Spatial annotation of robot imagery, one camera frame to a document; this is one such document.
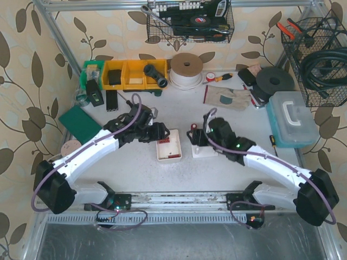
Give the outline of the white parts tray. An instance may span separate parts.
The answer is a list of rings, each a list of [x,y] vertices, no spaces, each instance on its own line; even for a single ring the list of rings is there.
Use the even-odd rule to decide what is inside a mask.
[[[178,163],[182,160],[179,131],[177,129],[171,129],[168,138],[170,139],[169,143],[160,144],[159,141],[156,142],[157,160],[162,164]],[[179,154],[181,157],[168,158],[168,156],[175,154]]]

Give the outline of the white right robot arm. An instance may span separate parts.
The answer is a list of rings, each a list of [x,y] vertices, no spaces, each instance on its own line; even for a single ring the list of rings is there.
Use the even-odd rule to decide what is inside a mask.
[[[211,113],[204,115],[202,128],[191,128],[187,137],[192,145],[210,146],[228,160],[265,173],[282,185],[270,187],[259,181],[251,198],[242,200],[243,204],[294,209],[313,226],[337,223],[333,208],[339,197],[324,170],[304,169],[266,152],[255,142],[236,136],[225,119],[213,117]]]

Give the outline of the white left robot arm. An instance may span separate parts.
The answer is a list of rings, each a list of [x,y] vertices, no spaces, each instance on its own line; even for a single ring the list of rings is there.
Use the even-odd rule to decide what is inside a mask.
[[[116,209],[115,192],[103,181],[77,185],[76,180],[102,157],[134,140],[150,143],[166,139],[169,129],[154,122],[153,110],[141,104],[110,120],[96,136],[76,151],[54,162],[39,163],[34,181],[34,198],[39,198],[54,214],[73,205],[90,204],[92,210]]]

